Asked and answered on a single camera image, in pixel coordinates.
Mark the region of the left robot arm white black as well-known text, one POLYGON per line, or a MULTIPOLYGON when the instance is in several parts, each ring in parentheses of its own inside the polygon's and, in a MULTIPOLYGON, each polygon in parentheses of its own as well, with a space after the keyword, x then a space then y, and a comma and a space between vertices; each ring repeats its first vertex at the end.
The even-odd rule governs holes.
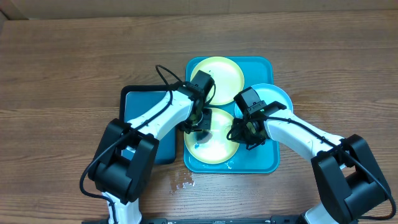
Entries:
POLYGON ((106 127, 91 163, 81 177, 89 178, 108 204, 105 223, 140 223, 139 197, 146 187, 160 140, 176 126, 188 133, 209 114, 206 97, 213 80, 177 82, 165 87, 164 97, 144 114, 106 127))

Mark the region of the light blue plate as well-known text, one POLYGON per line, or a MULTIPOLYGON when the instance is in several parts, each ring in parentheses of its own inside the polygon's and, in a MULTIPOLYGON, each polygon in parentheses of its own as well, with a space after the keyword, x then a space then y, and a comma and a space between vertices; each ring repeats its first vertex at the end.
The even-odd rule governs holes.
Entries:
POLYGON ((252 87, 261 100, 264 100, 266 106, 263 109, 252 114, 250 117, 243 117, 241 111, 235 103, 234 106, 234 117, 240 119, 254 119, 254 118, 265 118, 266 116, 276 116, 279 118, 288 118, 294 113, 294 107, 292 100, 281 88, 260 83, 250 86, 252 87))

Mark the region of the dark green sponge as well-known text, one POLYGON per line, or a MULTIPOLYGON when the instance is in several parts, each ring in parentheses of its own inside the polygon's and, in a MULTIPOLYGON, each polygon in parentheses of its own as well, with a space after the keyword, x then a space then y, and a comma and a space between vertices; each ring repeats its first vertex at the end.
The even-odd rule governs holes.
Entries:
POLYGON ((209 130, 201 130, 198 132, 194 132, 194 140, 197 144, 205 144, 213 137, 211 131, 209 130))

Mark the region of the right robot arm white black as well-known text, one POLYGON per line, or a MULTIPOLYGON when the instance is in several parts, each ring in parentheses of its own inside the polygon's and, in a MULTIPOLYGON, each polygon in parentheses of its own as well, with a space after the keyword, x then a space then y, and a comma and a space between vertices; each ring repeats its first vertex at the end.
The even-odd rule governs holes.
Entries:
POLYGON ((305 223, 357 223, 385 201, 392 211, 378 220, 395 216, 397 205, 368 143, 356 134, 343 138, 300 119, 274 101, 239 102, 241 118, 233 121, 227 138, 259 146, 277 141, 311 163, 321 203, 303 214, 305 223))

